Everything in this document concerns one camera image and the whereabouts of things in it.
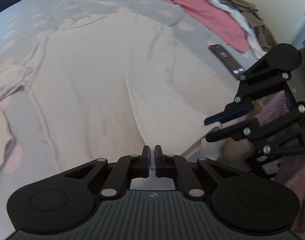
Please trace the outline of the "grey duvet pink dots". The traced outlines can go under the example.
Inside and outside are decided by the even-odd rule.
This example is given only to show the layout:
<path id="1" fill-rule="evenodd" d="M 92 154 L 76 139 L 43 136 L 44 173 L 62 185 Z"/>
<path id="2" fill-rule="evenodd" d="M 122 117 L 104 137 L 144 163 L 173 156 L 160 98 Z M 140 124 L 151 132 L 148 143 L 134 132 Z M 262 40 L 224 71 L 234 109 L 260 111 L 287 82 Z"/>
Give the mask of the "grey duvet pink dots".
<path id="1" fill-rule="evenodd" d="M 0 67 L 21 64 L 66 20 L 76 22 L 92 15 L 120 13 L 137 13 L 171 27 L 178 40 L 223 78 L 234 96 L 238 82 L 208 47 L 222 44 L 245 67 L 256 61 L 250 48 L 245 53 L 235 50 L 182 7 L 163 0 L 22 0 L 0 13 Z M 178 155 L 192 161 L 200 156 L 217 159 L 223 142 L 208 143 L 204 137 Z M 9 197 L 24 185 L 63 171 L 28 92 L 19 88 L 0 100 L 0 239 L 14 232 L 7 214 Z"/>

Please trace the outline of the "dark pink pillow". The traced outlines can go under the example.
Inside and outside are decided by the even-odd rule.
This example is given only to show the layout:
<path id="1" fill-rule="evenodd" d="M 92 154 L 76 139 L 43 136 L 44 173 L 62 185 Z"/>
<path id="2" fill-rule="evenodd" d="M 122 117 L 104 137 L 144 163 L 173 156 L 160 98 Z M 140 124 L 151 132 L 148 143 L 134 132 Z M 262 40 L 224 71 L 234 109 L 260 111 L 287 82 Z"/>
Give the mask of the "dark pink pillow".
<path id="1" fill-rule="evenodd" d="M 177 4 L 192 18 L 208 27 L 235 50 L 249 50 L 244 29 L 229 13 L 211 5 L 206 0 L 163 0 Z"/>

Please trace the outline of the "brown striped garment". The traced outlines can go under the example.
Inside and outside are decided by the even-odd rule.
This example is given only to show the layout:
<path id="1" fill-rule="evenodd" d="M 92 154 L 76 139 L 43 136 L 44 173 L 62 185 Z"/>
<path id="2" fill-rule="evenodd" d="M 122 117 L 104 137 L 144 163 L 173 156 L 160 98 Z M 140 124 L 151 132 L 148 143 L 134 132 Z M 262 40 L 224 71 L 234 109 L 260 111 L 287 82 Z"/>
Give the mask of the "brown striped garment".
<path id="1" fill-rule="evenodd" d="M 264 20 L 259 16 L 256 6 L 244 0 L 219 0 L 221 3 L 238 10 L 245 16 L 248 24 L 255 31 L 259 44 L 265 52 L 271 50 L 276 44 L 276 40 Z"/>

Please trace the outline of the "black smartphone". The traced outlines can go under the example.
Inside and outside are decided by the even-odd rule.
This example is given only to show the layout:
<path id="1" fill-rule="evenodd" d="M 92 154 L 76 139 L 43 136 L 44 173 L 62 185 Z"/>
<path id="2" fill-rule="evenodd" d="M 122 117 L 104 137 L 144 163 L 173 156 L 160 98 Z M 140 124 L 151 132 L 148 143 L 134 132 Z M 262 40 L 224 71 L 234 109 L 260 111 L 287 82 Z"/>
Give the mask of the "black smartphone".
<path id="1" fill-rule="evenodd" d="M 222 64 L 229 70 L 229 72 L 237 79 L 245 72 L 238 61 L 220 44 L 212 44 L 209 50 L 222 62 Z"/>

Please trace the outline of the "cream white long-sleeve garment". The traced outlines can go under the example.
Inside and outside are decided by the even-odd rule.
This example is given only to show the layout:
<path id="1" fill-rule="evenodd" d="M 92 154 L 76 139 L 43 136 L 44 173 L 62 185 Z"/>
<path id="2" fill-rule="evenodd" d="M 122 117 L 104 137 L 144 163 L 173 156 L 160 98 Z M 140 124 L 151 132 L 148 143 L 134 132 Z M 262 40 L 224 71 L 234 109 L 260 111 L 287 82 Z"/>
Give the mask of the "cream white long-sleeve garment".
<path id="1" fill-rule="evenodd" d="M 144 145 L 183 154 L 218 126 L 204 119 L 234 96 L 171 27 L 137 13 L 66 20 L 21 64 L 0 67 L 0 100 L 19 88 L 61 170 Z"/>

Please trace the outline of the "white crumpled garment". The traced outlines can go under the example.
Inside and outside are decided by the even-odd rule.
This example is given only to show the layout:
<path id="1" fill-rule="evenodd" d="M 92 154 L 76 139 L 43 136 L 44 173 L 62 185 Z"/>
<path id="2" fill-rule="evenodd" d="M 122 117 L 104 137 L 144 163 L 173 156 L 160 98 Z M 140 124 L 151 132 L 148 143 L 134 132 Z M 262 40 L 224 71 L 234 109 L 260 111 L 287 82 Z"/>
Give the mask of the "white crumpled garment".
<path id="1" fill-rule="evenodd" d="M 226 4 L 221 3 L 219 0 L 207 1 L 214 7 L 227 12 L 235 20 L 235 22 L 237 22 L 237 24 L 246 32 L 246 39 L 248 45 L 256 59 L 261 59 L 266 54 L 266 52 L 259 44 L 259 41 L 255 35 L 255 31 L 253 30 L 253 28 L 250 27 L 245 16 L 243 16 L 241 12 L 229 7 Z"/>

